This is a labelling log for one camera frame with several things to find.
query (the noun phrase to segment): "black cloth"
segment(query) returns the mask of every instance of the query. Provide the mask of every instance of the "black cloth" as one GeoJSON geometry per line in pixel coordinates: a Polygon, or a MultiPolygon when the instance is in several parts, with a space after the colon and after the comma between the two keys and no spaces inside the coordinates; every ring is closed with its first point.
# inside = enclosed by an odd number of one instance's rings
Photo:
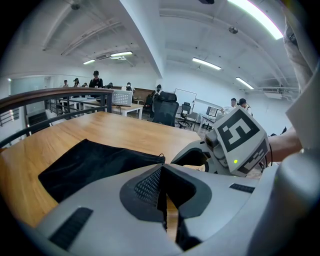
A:
{"type": "Polygon", "coordinates": [[[84,139],[68,150],[38,179],[58,202],[91,182],[154,164],[164,164],[164,156],[113,147],[84,139]]]}
{"type": "Polygon", "coordinates": [[[89,87],[95,88],[96,86],[98,86],[98,88],[102,88],[102,86],[104,86],[104,83],[101,78],[91,79],[91,81],[89,83],[89,87]]]}

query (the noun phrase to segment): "whiteboard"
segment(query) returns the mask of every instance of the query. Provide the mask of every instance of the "whiteboard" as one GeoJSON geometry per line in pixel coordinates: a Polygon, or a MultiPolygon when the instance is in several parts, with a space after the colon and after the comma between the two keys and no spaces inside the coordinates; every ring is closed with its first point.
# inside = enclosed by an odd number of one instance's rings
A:
{"type": "Polygon", "coordinates": [[[191,91],[175,89],[174,94],[176,95],[176,102],[179,103],[181,106],[183,103],[188,102],[190,103],[191,109],[194,108],[195,100],[197,94],[191,91]]]}

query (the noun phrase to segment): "black slot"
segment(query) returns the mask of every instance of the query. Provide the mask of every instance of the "black slot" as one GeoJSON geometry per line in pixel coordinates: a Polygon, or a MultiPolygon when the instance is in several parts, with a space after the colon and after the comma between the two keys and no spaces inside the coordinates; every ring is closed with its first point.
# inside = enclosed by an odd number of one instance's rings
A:
{"type": "Polygon", "coordinates": [[[50,237],[50,241],[67,250],[84,227],[93,210],[80,207],[50,237]]]}
{"type": "Polygon", "coordinates": [[[255,190],[255,188],[252,186],[245,186],[245,185],[236,184],[236,183],[233,183],[232,185],[230,185],[229,188],[234,189],[234,190],[247,192],[247,193],[251,193],[251,194],[255,190]]]}

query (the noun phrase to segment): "air conditioner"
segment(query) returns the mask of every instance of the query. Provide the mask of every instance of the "air conditioner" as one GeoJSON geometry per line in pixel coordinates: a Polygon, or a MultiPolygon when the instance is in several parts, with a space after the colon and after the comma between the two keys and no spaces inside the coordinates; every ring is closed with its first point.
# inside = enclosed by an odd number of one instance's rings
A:
{"type": "Polygon", "coordinates": [[[106,58],[108,58],[108,56],[106,54],[103,54],[103,55],[97,56],[95,59],[96,60],[103,60],[103,59],[106,59],[106,58]]]}
{"type": "Polygon", "coordinates": [[[263,88],[262,89],[265,96],[271,99],[282,99],[282,94],[280,93],[278,88],[263,88]]]}

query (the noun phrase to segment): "white sleeve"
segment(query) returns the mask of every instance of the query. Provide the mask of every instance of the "white sleeve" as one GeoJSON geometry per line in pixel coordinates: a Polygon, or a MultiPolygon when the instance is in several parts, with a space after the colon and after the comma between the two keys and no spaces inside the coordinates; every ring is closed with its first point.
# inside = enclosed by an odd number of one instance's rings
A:
{"type": "Polygon", "coordinates": [[[248,107],[248,108],[246,109],[246,111],[248,112],[249,115],[252,115],[251,107],[248,107]]]}
{"type": "Polygon", "coordinates": [[[225,114],[229,114],[229,113],[231,112],[231,107],[230,107],[230,106],[225,106],[225,107],[223,108],[223,110],[224,110],[224,113],[225,113],[225,114]]]}

